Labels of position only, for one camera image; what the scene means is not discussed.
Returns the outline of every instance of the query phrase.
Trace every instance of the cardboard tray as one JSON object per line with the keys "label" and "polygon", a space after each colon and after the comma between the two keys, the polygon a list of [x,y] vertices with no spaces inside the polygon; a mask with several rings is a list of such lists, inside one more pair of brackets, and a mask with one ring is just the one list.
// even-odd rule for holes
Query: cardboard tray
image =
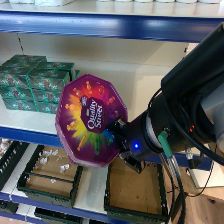
{"label": "cardboard tray", "polygon": [[47,209],[36,208],[34,215],[41,218],[46,223],[51,224],[82,224],[82,218],[67,215],[60,212],[54,212]]}
{"label": "cardboard tray", "polygon": [[0,200],[0,211],[15,214],[19,204]]}
{"label": "cardboard tray", "polygon": [[[40,159],[46,157],[43,152],[49,150],[59,150],[59,153],[49,156],[48,162],[41,164]],[[60,166],[67,163],[70,168],[60,173]],[[64,149],[38,145],[20,176],[17,189],[31,200],[72,208],[82,170],[81,166],[70,162]]]}
{"label": "cardboard tray", "polygon": [[109,218],[131,223],[162,223],[168,217],[162,166],[147,163],[137,174],[116,158],[109,166],[104,209]]}
{"label": "cardboard tray", "polygon": [[14,141],[0,159],[0,190],[11,176],[12,171],[20,161],[29,143]]}

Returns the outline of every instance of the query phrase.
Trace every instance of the brown cardboard box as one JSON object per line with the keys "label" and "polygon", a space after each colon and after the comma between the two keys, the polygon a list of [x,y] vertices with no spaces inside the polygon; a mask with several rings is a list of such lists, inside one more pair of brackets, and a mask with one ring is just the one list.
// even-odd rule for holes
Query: brown cardboard box
{"label": "brown cardboard box", "polygon": [[[64,180],[73,181],[78,166],[70,162],[64,149],[45,146],[44,151],[50,150],[52,150],[53,152],[55,150],[58,150],[58,154],[56,156],[48,156],[48,161],[45,164],[40,163],[40,160],[42,158],[46,158],[46,156],[41,155],[32,172],[51,176],[52,179],[30,175],[30,178],[28,179],[25,187],[29,189],[35,189],[69,197],[70,191],[73,187],[72,183],[66,183],[59,180],[56,180],[54,183],[52,183],[51,180],[54,180],[54,177],[56,177]],[[65,164],[69,164],[69,169],[61,173],[60,166]]]}
{"label": "brown cardboard box", "polygon": [[110,171],[110,206],[161,215],[156,164],[147,163],[138,174],[116,158]]}

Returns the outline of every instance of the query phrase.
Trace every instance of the blue shelf edge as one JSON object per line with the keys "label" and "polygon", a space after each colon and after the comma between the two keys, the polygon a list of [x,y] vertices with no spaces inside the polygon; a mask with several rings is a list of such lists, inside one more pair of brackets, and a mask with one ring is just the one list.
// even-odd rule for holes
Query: blue shelf edge
{"label": "blue shelf edge", "polygon": [[17,220],[20,220],[20,221],[26,221],[25,216],[19,215],[19,214],[11,214],[11,213],[0,211],[0,216],[10,218],[10,219],[17,219]]}
{"label": "blue shelf edge", "polygon": [[0,127],[0,137],[34,144],[49,145],[62,148],[57,135],[34,131]]}
{"label": "blue shelf edge", "polygon": [[41,219],[35,219],[35,218],[29,217],[29,216],[26,216],[26,222],[35,223],[35,224],[47,224],[46,222],[44,222]]}
{"label": "blue shelf edge", "polygon": [[85,211],[85,210],[76,209],[76,208],[66,208],[66,207],[62,207],[62,206],[58,206],[58,205],[47,204],[47,203],[43,203],[43,202],[30,200],[29,198],[20,197],[17,195],[12,195],[12,201],[15,203],[32,205],[32,206],[36,206],[38,208],[48,209],[51,211],[56,211],[56,212],[61,212],[61,213],[74,215],[74,216],[78,216],[78,217],[93,219],[93,220],[97,220],[97,221],[101,221],[101,222],[107,222],[107,223],[113,223],[113,224],[130,224],[128,222],[110,219],[107,217],[106,214],[90,212],[90,211]]}
{"label": "blue shelf edge", "polygon": [[[52,135],[52,134],[0,127],[0,137],[8,138],[8,139],[16,140],[16,141],[29,142],[29,143],[34,143],[34,144],[49,145],[49,146],[53,146],[53,147],[63,148],[58,136]],[[188,167],[188,163],[187,163],[185,154],[175,153],[175,156],[176,156],[179,166]],[[161,163],[159,156],[157,156],[157,155],[146,158],[146,161]],[[201,166],[198,169],[208,171],[208,170],[210,170],[211,163],[212,163],[212,160],[208,157],[205,157],[203,159]]]}
{"label": "blue shelf edge", "polygon": [[5,194],[5,193],[0,192],[0,200],[10,201],[9,194]]}
{"label": "blue shelf edge", "polygon": [[223,18],[0,11],[0,32],[201,42]]}

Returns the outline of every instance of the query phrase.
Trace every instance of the small white item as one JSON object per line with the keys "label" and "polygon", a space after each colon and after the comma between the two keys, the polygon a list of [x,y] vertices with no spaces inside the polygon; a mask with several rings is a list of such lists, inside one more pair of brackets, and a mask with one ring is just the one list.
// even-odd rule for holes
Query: small white item
{"label": "small white item", "polygon": [[144,3],[144,2],[152,2],[153,0],[135,0],[135,1]]}
{"label": "small white item", "polygon": [[153,10],[152,13],[155,15],[173,15],[174,12],[174,5],[176,3],[174,2],[170,2],[169,4],[165,3],[165,2],[158,2],[155,1],[153,2]]}
{"label": "small white item", "polygon": [[63,166],[60,166],[60,173],[63,173],[67,169],[69,169],[69,164],[65,164]]}
{"label": "small white item", "polygon": [[135,14],[146,14],[149,15],[152,13],[153,3],[142,4],[141,2],[134,2],[134,13]]}
{"label": "small white item", "polygon": [[114,11],[116,13],[132,13],[134,8],[134,2],[114,2]]}
{"label": "small white item", "polygon": [[175,16],[192,16],[195,13],[196,4],[182,4],[176,2],[174,6]]}
{"label": "small white item", "polygon": [[34,4],[35,0],[9,0],[10,3]]}
{"label": "small white item", "polygon": [[74,0],[35,0],[35,5],[39,6],[60,6],[66,5]]}
{"label": "small white item", "polygon": [[98,0],[96,2],[97,12],[113,13],[114,12],[114,1],[102,2]]}
{"label": "small white item", "polygon": [[196,4],[194,16],[223,15],[222,3],[220,4]]}
{"label": "small white item", "polygon": [[177,2],[180,3],[186,3],[186,4],[191,4],[197,2],[197,0],[176,0]]}
{"label": "small white item", "polygon": [[207,4],[219,4],[222,0],[198,0],[198,1]]}
{"label": "small white item", "polygon": [[52,155],[53,155],[53,156],[56,156],[57,154],[58,154],[58,149],[55,150],[54,152],[52,152]]}
{"label": "small white item", "polygon": [[50,156],[52,154],[52,149],[50,151],[43,151],[43,156]]}
{"label": "small white item", "polygon": [[40,164],[46,164],[47,163],[47,157],[46,158],[42,158],[41,160],[40,160]]}
{"label": "small white item", "polygon": [[1,149],[3,150],[3,151],[6,151],[8,148],[9,148],[9,143],[8,142],[2,142],[1,143]]}
{"label": "small white item", "polygon": [[2,138],[2,142],[9,142],[10,140],[7,138]]}
{"label": "small white item", "polygon": [[169,3],[169,2],[175,2],[175,0],[156,0],[157,2],[167,2],[167,3]]}

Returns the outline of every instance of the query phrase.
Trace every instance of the robotic arm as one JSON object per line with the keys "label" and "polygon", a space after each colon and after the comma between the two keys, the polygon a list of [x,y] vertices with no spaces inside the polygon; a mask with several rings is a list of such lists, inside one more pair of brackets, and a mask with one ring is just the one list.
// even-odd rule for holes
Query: robotic arm
{"label": "robotic arm", "polygon": [[146,157],[163,152],[162,131],[173,152],[196,147],[224,165],[204,146],[216,142],[224,152],[224,23],[162,79],[146,111],[130,123],[120,118],[108,130],[121,148],[120,157],[139,173]]}

